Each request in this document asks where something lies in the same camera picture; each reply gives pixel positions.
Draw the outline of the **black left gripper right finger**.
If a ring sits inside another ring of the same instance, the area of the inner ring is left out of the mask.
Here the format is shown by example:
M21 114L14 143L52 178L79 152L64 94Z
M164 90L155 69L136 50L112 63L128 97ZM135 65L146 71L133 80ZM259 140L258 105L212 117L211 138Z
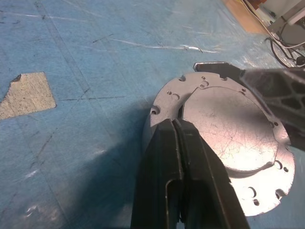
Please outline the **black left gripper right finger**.
M224 164L194 124L176 119L185 229L250 229Z

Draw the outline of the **grey equipment box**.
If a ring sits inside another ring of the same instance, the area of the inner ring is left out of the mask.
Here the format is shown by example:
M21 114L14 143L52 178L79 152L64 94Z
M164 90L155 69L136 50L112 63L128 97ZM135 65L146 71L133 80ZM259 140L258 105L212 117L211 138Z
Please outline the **grey equipment box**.
M305 19L305 0L266 0L264 7L275 14L267 26L270 32L281 35L287 44L297 45L305 42L305 28L296 19Z

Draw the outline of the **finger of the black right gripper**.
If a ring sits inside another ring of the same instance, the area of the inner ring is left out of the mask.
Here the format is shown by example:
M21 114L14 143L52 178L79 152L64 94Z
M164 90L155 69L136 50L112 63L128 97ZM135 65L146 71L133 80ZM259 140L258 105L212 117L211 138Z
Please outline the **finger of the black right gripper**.
M245 86L268 114L282 122L291 145L305 149L305 68L241 69L227 62L197 62L193 69Z

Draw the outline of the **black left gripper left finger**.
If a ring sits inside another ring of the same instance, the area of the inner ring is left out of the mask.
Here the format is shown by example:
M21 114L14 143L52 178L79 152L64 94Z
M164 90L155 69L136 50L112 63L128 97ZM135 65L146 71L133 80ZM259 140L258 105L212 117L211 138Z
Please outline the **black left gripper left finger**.
M139 164L131 229L176 229L183 169L173 121L159 123Z

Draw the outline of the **silver hinged housing lid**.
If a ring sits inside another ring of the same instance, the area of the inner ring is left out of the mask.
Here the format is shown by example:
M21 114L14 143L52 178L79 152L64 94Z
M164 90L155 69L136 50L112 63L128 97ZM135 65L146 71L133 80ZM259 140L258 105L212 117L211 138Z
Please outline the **silver hinged housing lid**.
M245 86L216 73L188 73L162 87L152 110L161 121L194 124L224 164L246 216L266 213L288 195L295 176L290 139Z

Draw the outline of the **grey round motor housing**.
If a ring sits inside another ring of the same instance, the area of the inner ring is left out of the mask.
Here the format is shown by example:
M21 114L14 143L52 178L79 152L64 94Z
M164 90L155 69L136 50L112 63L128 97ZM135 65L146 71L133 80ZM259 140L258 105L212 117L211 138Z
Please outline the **grey round motor housing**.
M156 110L152 110L147 116L142 132L142 157L141 160L145 158L146 149L152 139L155 132L156 126L160 123L160 114Z

